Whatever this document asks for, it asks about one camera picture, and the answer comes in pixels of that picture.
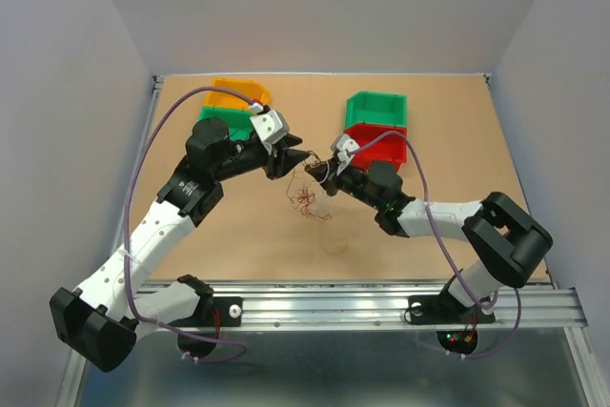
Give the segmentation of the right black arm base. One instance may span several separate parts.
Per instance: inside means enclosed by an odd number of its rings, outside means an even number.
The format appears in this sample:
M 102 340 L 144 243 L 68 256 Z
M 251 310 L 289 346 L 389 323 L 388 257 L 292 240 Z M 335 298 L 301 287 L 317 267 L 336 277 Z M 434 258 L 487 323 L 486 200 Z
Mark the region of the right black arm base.
M 465 324 L 471 318 L 477 324 L 496 322 L 494 314 L 486 315 L 477 306 L 464 306 L 450 295 L 411 295 L 403 318 L 417 326 Z

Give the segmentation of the green plastic bin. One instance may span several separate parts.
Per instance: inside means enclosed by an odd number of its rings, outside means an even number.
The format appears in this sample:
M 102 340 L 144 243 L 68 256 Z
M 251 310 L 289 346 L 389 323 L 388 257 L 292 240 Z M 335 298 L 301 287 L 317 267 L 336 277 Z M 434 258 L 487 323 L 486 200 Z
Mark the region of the green plastic bin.
M 254 130 L 251 123 L 252 116 L 253 114 L 250 111 L 204 106 L 200 119 L 214 117 L 221 119 L 227 125 L 232 141 L 242 141 L 247 140 Z
M 346 101 L 344 128 L 357 123 L 406 127 L 408 98 L 403 94 L 358 92 Z

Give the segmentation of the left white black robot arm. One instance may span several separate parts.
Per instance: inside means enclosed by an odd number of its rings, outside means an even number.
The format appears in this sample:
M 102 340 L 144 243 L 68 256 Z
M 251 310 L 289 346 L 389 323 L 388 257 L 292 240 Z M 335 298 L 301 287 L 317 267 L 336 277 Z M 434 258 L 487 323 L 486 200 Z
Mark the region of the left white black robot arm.
M 214 303 L 211 286 L 182 275 L 170 287 L 147 297 L 134 293 L 166 255 L 194 231 L 223 197 L 222 183 L 261 169 L 270 179 L 288 174 L 308 154 L 290 134 L 277 111 L 254 115 L 248 139 L 233 141 L 227 124 L 205 118 L 194 126 L 186 153 L 129 239 L 73 290 L 59 289 L 50 300 L 59 339 L 103 372 L 117 368 L 136 342 L 161 327 L 212 327 L 209 334 L 183 333 L 179 339 L 194 361 L 219 343 L 227 312 Z

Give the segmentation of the red plastic bin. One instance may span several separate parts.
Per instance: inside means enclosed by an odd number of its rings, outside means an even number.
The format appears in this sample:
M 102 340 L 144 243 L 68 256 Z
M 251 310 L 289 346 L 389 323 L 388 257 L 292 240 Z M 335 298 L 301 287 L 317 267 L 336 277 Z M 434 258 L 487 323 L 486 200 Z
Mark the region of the red plastic bin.
M 383 133 L 399 132 L 406 136 L 408 130 L 405 126 L 360 122 L 345 128 L 344 132 L 354 139 L 360 147 L 363 147 Z M 390 135 L 363 153 L 357 153 L 352 160 L 352 165 L 368 170 L 374 161 L 384 161 L 390 163 L 398 171 L 407 162 L 407 157 L 405 142 L 395 135 Z

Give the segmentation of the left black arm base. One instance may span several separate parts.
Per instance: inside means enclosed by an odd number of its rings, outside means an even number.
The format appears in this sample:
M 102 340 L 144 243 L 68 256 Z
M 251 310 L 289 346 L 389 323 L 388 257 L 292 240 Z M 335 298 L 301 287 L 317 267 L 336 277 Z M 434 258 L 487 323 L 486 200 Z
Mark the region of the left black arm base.
M 241 326 L 243 298 L 241 296 L 213 296 L 200 300 L 194 312 L 173 322 L 178 327 L 237 328 Z

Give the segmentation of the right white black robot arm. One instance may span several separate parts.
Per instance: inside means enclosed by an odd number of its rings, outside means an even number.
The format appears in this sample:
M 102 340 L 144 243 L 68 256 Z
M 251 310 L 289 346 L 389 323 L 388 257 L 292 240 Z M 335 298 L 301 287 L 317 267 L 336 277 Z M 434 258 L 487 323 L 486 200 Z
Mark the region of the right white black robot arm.
M 467 242 L 478 260 L 459 270 L 447 256 L 455 278 L 438 299 L 441 315 L 460 321 L 473 306 L 489 309 L 503 286 L 519 289 L 553 246 L 552 236 L 512 198 L 493 192 L 481 201 L 427 202 L 405 194 L 403 180 L 387 162 L 369 169 L 336 161 L 309 165 L 305 172 L 327 195 L 339 192 L 376 210 L 375 221 L 386 234 L 413 238 L 432 236 L 439 245 L 448 239 Z

